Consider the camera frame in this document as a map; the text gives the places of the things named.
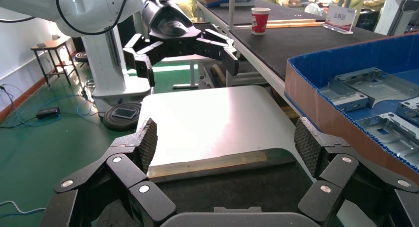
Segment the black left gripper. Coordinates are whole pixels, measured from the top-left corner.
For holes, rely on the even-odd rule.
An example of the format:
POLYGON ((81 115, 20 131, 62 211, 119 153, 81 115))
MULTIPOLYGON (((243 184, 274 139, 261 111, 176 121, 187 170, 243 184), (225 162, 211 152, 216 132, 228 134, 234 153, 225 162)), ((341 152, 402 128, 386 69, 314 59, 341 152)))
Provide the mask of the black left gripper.
POLYGON ((234 40, 211 29, 195 28, 193 22, 171 0, 148 0, 142 11, 149 39, 134 34, 123 47, 126 64, 136 70, 137 77, 156 85, 152 66, 163 57, 196 54, 222 62, 230 75, 239 70, 234 40))

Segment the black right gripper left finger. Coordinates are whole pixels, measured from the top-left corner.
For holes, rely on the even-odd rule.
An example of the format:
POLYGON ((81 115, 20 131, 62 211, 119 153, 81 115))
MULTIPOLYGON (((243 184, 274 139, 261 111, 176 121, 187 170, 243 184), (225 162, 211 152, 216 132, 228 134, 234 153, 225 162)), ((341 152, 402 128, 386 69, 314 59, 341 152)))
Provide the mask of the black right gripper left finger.
POLYGON ((176 205, 147 177, 157 146, 157 124, 116 138, 96 161, 60 180, 53 196, 53 226, 88 227, 112 202, 121 201, 139 227, 159 227, 176 205))

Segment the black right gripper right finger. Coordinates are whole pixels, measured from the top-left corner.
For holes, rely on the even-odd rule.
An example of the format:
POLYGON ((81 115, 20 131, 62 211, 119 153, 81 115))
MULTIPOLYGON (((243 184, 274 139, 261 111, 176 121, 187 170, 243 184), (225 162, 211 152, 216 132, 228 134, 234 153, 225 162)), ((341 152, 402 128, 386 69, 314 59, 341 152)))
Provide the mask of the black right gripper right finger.
POLYGON ((344 201, 356 204, 377 225, 416 225, 419 187, 412 180, 363 158, 343 138, 318 131, 299 118, 295 147, 315 182, 298 211, 319 225, 333 222, 344 201))

